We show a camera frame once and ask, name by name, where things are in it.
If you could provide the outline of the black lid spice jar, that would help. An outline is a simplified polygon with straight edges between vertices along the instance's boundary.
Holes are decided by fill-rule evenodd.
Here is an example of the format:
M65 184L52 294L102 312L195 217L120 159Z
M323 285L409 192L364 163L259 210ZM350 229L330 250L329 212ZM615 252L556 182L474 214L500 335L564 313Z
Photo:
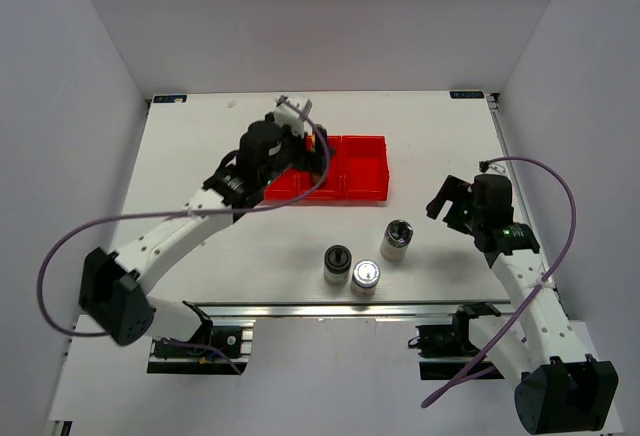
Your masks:
M324 254L324 280L330 285L344 284L350 274L352 255L343 245L333 245Z

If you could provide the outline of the yellow cap sauce bottle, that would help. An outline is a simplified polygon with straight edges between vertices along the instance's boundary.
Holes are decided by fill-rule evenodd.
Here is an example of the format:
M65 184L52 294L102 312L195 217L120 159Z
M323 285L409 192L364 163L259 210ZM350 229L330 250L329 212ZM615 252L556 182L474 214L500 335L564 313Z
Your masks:
M308 153L314 153L316 148L316 138L314 135L308 135L306 137L306 151Z

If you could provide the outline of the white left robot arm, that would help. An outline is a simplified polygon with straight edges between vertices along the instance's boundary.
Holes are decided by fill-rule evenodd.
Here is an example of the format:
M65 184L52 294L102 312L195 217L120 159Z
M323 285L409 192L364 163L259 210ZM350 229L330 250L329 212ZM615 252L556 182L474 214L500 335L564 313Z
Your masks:
M237 149L223 157L215 172L177 215L169 216L135 241L112 252L101 248L84 260L81 308L119 346L143 336L174 340L199 355L211 343L211 318L188 301L151 297L159 280L192 250L249 212L263 209L267 187L286 170L306 172L322 183L332 151L324 127L304 129L269 113L249 125Z

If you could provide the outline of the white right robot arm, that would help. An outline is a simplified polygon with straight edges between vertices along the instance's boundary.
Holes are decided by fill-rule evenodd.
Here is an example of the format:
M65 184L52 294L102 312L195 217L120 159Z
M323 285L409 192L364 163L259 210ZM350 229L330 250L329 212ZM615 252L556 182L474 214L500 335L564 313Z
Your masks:
M532 434L599 431L618 386L609 361L593 357L568 320L555 287L545 280L531 228L514 220L512 185L503 175L473 182L448 176L426 206L429 218L469 235L514 307L519 331L489 305L462 307L451 330L461 353L488 358L514 388L516 413Z

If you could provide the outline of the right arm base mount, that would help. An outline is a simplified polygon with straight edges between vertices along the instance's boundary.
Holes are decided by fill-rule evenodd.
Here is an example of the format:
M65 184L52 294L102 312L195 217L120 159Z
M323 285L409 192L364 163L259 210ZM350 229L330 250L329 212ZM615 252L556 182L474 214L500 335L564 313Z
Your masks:
M474 303L457 308L447 323L427 323L416 327L416 335L407 347L419 355L422 381L445 381L479 352L469 340L469 323L479 317L500 317L501 312L489 303Z

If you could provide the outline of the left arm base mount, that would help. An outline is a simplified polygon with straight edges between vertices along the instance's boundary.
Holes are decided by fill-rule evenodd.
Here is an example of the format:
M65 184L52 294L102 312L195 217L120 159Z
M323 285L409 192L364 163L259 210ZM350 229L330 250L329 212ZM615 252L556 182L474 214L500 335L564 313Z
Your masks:
M188 304L201 325L186 342L154 338L146 372L165 375L241 376L252 350L254 322L223 318L216 321L200 307Z

